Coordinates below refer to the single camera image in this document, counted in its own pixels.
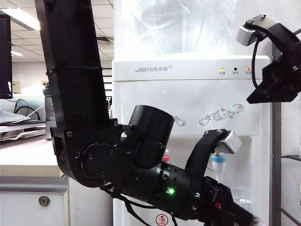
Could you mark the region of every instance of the green indicator light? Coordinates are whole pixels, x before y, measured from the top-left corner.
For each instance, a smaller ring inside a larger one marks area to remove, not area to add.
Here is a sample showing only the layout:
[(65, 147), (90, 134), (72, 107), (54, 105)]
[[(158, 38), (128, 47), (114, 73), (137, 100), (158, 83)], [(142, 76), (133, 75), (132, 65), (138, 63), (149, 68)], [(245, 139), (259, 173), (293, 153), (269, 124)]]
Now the green indicator light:
[(162, 148), (162, 147), (165, 147), (165, 145), (164, 145), (164, 144), (162, 144), (162, 143), (160, 143), (160, 142), (159, 142), (159, 144), (161, 145), (161, 148)]
[(168, 187), (166, 190), (166, 193), (169, 195), (174, 195), (175, 193), (175, 189), (173, 189), (172, 187)]

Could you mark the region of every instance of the brand logo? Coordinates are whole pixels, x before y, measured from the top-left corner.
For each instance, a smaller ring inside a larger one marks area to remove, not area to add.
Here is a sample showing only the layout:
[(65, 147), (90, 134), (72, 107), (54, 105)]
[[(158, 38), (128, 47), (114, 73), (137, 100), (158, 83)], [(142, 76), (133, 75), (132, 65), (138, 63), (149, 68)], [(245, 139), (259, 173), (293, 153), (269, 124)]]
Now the brand logo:
[(135, 72), (166, 72), (171, 68), (173, 68), (172, 65), (168, 67), (138, 67)]
[(168, 217), (165, 214), (159, 214), (156, 217), (156, 223), (159, 226), (166, 226), (168, 224)]

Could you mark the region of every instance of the metal rack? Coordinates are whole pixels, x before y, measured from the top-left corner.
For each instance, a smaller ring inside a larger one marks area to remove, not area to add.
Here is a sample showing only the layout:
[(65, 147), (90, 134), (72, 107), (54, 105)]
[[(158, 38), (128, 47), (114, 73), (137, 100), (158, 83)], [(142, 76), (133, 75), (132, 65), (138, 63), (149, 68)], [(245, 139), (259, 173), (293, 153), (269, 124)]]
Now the metal rack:
[[(273, 44), (273, 59), (281, 53)], [(272, 226), (281, 226), (281, 213), (287, 216), (296, 225), (301, 226), (296, 218), (281, 207), (281, 160), (283, 158), (301, 161), (298, 155), (281, 154), (281, 103), (272, 103), (272, 181), (271, 181), (271, 206), (270, 222)]]

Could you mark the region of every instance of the ceiling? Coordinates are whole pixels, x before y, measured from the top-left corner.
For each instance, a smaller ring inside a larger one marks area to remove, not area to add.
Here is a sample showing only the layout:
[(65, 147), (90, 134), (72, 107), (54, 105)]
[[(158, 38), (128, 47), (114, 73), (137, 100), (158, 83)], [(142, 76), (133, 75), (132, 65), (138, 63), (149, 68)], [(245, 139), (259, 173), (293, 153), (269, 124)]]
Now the ceiling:
[[(113, 0), (91, 0), (95, 31), (97, 37), (108, 37), (113, 40)], [(37, 19), (34, 0), (0, 0), (0, 8), (21, 8)], [(29, 31), (11, 21), (12, 50), (23, 54), (13, 56), (15, 62), (45, 62), (40, 31)], [(114, 45), (98, 45), (101, 61), (112, 61)]]

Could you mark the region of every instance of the warning sticker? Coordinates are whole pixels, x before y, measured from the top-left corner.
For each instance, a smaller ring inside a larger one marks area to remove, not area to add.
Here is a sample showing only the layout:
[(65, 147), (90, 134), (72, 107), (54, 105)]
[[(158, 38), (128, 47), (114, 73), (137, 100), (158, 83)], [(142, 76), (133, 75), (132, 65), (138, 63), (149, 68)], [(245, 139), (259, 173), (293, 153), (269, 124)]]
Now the warning sticker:
[(159, 214), (156, 217), (156, 223), (159, 226), (166, 226), (168, 224), (168, 217), (165, 214)]

